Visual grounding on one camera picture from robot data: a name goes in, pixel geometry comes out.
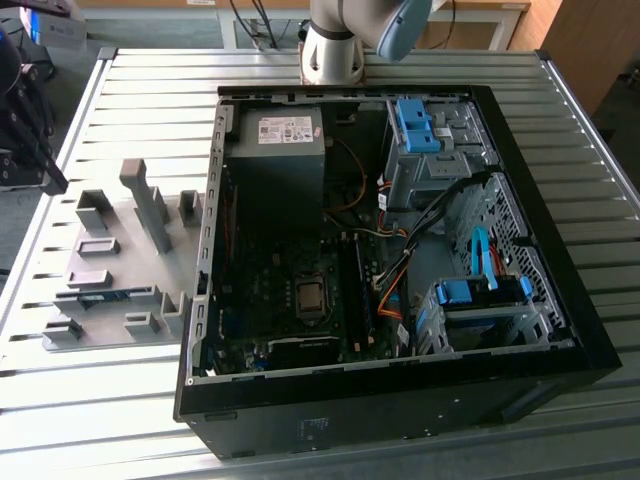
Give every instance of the aluminum slotted table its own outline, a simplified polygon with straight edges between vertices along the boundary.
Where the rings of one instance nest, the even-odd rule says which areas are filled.
[[[429,51],[401,66],[370,55],[367,80],[493,87],[620,354],[614,374],[503,428],[221,463],[173,421],[178,344],[42,348],[80,192],[128,198],[123,158],[144,158],[163,195],[202,192],[217,86],[296,84],[297,62],[294,51],[101,53],[59,156],[69,190],[41,200],[0,299],[2,477],[27,478],[34,466],[45,478],[58,468],[69,469],[65,478],[109,479],[281,478],[285,469],[318,478],[640,477],[640,201],[554,65],[533,53]]]

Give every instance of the yellow wire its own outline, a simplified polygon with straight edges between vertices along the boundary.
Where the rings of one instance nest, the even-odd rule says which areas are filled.
[[[360,194],[358,195],[358,198],[356,198],[353,202],[346,205],[340,205],[338,207],[330,207],[325,209],[326,212],[330,213],[344,212],[345,210],[349,210],[350,208],[355,207],[358,203],[360,203],[360,200],[364,198],[364,194],[367,191],[367,175],[364,172],[364,167],[362,166],[362,162],[360,162],[360,159],[355,153],[353,153],[353,150],[351,150],[349,145],[347,145],[345,142],[343,142],[339,138],[334,138],[333,141],[342,145],[347,150],[347,152],[349,152],[349,155],[351,155],[354,162],[356,162],[356,164],[358,165],[358,168],[360,169],[360,175],[362,175],[362,187],[360,188]]]

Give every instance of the blue clip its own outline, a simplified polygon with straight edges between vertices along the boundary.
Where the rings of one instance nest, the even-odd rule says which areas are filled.
[[[424,310],[422,310],[422,313],[420,313],[420,318],[418,318],[418,323],[416,324],[417,332],[420,331],[420,327],[422,327],[422,324],[426,319],[427,319],[427,309],[425,308]]]
[[[524,293],[525,297],[527,297],[528,299],[531,299],[533,297],[533,286],[531,285],[529,277],[527,277],[526,275],[520,277],[520,287],[522,287],[522,292]]]
[[[438,296],[438,304],[444,305],[447,303],[447,294],[445,293],[444,288],[442,288],[442,285],[438,285],[436,287],[436,295]]]
[[[402,128],[409,153],[437,153],[441,150],[440,141],[431,131],[431,116],[419,99],[400,99],[396,102],[398,123]]]
[[[489,233],[484,227],[476,227],[473,230],[471,239],[471,274],[480,275],[480,265],[478,262],[478,243],[480,244],[480,253],[482,255],[482,274],[487,277],[489,282],[489,290],[498,288],[498,281],[493,273],[493,263],[491,262],[491,253],[489,250]]]
[[[471,290],[466,280],[452,280],[442,282],[448,303],[471,303]]]

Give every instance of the wire bundle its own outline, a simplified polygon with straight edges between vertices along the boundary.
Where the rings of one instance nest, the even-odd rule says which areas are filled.
[[[429,230],[438,223],[442,217],[444,217],[447,205],[458,193],[472,185],[485,183],[489,179],[490,175],[491,174],[489,172],[480,172],[472,175],[471,177],[456,181],[447,190],[438,195],[435,200],[433,200],[429,206],[422,211],[407,234],[402,254],[387,270],[374,279],[374,287],[380,288],[394,275],[395,272],[399,272],[389,287],[385,290],[385,294],[378,305],[379,315],[388,315],[393,318],[402,319],[402,314],[400,312],[387,310],[385,308],[385,304],[393,290],[398,285],[402,276],[407,272],[411,255],[413,255],[413,252],[418,246],[418,234]]]
[[[289,25],[291,25],[291,20],[287,21],[287,25],[284,27],[284,31],[282,32],[282,35],[280,35],[280,38],[278,38],[278,40],[276,41],[275,37],[273,36],[273,30],[271,29],[271,21],[269,20],[269,16],[267,15],[267,10],[264,8],[264,5],[262,4],[262,0],[251,0],[251,2],[253,3],[254,8],[258,12],[258,15],[262,19],[264,27],[267,29],[267,34],[268,34],[268,37],[269,37],[270,47],[271,48],[278,48],[278,43],[286,35],[287,30],[289,29]],[[242,29],[247,33],[247,35],[249,35],[249,38],[251,38],[251,41],[257,47],[258,44],[259,44],[259,37],[262,34],[260,32],[258,32],[258,31],[256,31],[250,23],[247,23],[240,16],[240,13],[238,12],[238,9],[236,8],[234,0],[229,0],[229,3],[231,5],[231,9],[233,10],[233,13],[236,16],[236,19],[238,20],[238,23],[242,26]]]

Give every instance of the wooden cabinet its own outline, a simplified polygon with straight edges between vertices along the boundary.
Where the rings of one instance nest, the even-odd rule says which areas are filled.
[[[638,48],[639,0],[532,0],[510,46],[548,51],[589,114]]]

